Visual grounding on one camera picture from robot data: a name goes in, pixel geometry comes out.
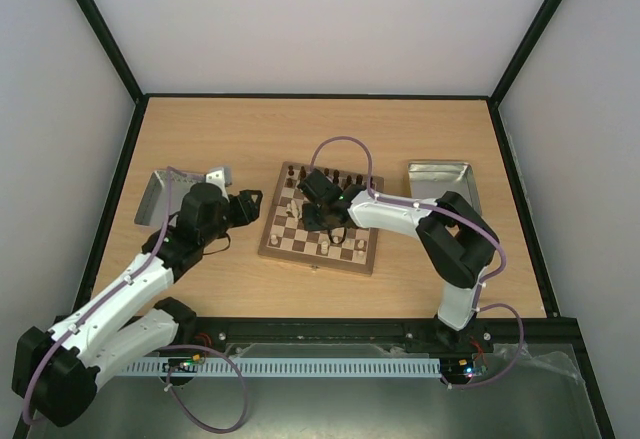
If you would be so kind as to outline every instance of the perforated metal strip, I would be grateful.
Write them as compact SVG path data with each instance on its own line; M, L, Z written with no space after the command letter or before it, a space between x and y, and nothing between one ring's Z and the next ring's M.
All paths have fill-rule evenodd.
M438 359L233 359L246 377L440 377ZM159 376L169 369L169 358L144 357L120 376ZM207 359L174 374L198 377L234 377L222 359Z

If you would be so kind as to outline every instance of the white wall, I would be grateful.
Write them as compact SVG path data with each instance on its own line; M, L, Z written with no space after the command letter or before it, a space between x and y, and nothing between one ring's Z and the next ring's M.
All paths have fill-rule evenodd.
M640 0L565 0L502 106L564 315L617 436L640 403Z
M74 0L0 0L0 436L18 337L69 312L133 103Z
M490 94L543 0L96 0L145 92Z

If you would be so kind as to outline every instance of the chessboard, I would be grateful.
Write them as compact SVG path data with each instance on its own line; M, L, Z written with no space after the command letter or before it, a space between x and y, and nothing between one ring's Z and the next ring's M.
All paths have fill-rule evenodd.
M332 181L343 189L348 183L357 183L366 174L317 166ZM296 219L291 212L294 207L302 213L302 204L308 202L297 189L303 170L309 171L308 164L285 162L282 164L278 183L269 208L267 223L260 239L258 254L283 261L310 265L314 269L328 267L343 271L371 275L378 242L378 229L334 229L329 237L327 232L304 230L302 218ZM372 187L383 191L384 179L373 176Z

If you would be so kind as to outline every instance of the metal tray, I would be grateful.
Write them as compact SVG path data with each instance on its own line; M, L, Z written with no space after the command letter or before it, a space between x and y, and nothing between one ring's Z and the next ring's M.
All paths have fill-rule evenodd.
M191 186L202 182L202 174L187 172L186 176L173 174L171 176L171 214L178 212L182 205L182 198L189 192ZM133 222L138 226L158 228L167 211L167 171L156 169L151 174L147 187L142 194L138 211Z
M411 197L438 198L447 191L454 191L464 197L478 214L482 215L480 198L473 177L473 169L468 162L428 161L409 162L409 184Z

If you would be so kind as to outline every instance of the wooden table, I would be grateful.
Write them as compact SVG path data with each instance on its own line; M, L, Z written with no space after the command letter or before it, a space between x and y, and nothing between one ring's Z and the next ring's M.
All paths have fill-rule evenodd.
M335 135L355 136L368 145L374 172L385 178L385 192L390 194L408 194L407 163L412 159L470 162L483 216L509 259L507 270L489 282L481 305L506 302L522 316L544 317L484 101L152 98L94 295L126 268L147 238L148 233L135 226L133 219L154 169L171 165L205 172L228 164L234 180L230 192L264 192L261 217L231 230L231 249L205 257L166 295L183 301L200 316L433 317L444 282L422 245L409 237L380 232L370 277L314 271L258 256L282 162L308 162L316 146ZM366 168L364 153L351 143L330 144L319 162L346 170ZM509 315L500 309L492 313Z

